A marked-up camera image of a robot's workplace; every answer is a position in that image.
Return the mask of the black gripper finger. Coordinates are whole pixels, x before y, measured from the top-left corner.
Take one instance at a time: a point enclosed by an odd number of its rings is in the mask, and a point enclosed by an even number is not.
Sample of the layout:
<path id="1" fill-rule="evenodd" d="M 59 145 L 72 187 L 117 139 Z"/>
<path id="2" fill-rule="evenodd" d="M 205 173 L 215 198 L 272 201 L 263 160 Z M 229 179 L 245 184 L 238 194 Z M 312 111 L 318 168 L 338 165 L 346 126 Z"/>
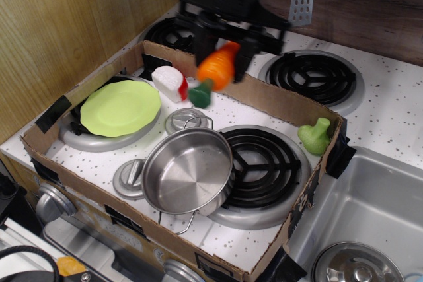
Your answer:
<path id="1" fill-rule="evenodd" d="M 235 76 L 234 82 L 238 83 L 243 80 L 246 70 L 253 57 L 260 52 L 260 44 L 256 40 L 246 39 L 239 42 L 240 48 L 235 56 Z"/>
<path id="2" fill-rule="evenodd" d="M 194 55 L 196 64 L 201 64 L 205 58 L 215 51 L 219 38 L 203 26 L 194 28 Z"/>

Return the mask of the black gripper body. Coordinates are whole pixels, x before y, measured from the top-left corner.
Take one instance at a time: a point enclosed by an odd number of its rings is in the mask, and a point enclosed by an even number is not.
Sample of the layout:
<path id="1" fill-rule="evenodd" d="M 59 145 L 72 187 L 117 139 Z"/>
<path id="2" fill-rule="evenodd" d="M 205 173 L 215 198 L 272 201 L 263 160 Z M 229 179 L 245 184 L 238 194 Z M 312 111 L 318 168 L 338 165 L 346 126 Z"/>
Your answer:
<path id="1" fill-rule="evenodd" d="M 260 52 L 278 54 L 289 22 L 265 9 L 260 0 L 179 0 L 176 23 L 194 34 L 203 26 L 219 40 L 239 43 L 252 39 Z"/>

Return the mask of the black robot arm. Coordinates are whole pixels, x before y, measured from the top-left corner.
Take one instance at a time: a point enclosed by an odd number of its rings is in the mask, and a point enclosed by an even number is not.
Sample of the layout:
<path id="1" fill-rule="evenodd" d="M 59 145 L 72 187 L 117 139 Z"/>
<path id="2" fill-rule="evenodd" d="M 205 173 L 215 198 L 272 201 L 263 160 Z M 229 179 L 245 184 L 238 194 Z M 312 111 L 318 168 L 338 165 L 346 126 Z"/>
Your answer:
<path id="1" fill-rule="evenodd" d="M 253 57 L 260 52 L 278 55 L 290 23 L 265 9 L 260 0 L 179 0 L 175 21 L 194 35 L 193 52 L 201 64 L 218 40 L 236 42 L 234 82 L 243 79 Z"/>

